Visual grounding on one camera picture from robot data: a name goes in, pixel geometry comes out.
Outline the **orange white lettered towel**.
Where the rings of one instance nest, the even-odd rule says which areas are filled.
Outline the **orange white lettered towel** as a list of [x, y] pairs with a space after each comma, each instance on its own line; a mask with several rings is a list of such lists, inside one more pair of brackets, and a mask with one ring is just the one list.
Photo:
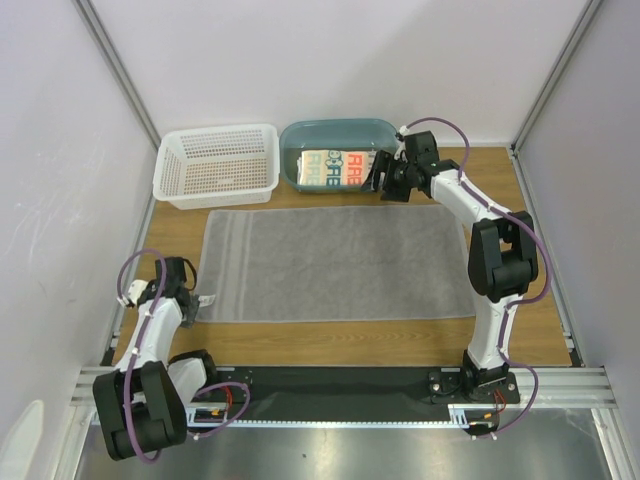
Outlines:
[[360, 187], [375, 156], [375, 150], [304, 150], [297, 160], [297, 183], [305, 187]]

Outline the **grey towel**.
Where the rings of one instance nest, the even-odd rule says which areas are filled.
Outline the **grey towel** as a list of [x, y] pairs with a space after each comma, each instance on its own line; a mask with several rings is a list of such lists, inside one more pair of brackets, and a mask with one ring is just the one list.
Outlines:
[[197, 291], [204, 323], [475, 314], [462, 226], [437, 205], [215, 210]]

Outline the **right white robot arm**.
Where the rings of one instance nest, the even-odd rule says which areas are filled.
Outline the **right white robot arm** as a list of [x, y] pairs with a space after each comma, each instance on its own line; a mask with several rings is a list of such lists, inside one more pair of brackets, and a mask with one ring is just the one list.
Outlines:
[[464, 351], [457, 390], [484, 401], [507, 380], [508, 351], [517, 304], [538, 277], [533, 221], [525, 212], [504, 211], [452, 160], [442, 160], [434, 135], [396, 134], [398, 150], [380, 151], [361, 189], [386, 201], [406, 202], [413, 190], [446, 207], [470, 232], [467, 272], [476, 320]]

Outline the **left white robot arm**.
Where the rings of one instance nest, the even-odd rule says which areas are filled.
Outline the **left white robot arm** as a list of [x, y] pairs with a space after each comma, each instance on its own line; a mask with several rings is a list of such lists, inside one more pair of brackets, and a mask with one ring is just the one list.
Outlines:
[[95, 378], [92, 392], [109, 456], [152, 463], [161, 450], [186, 440], [185, 406], [219, 391], [220, 376], [206, 350], [169, 356], [176, 331], [192, 326], [199, 307], [215, 298], [199, 297], [187, 285], [187, 275], [197, 272], [183, 257], [158, 258], [153, 280], [124, 288], [132, 262], [127, 259], [118, 274], [117, 300], [137, 310], [135, 330], [113, 370]]

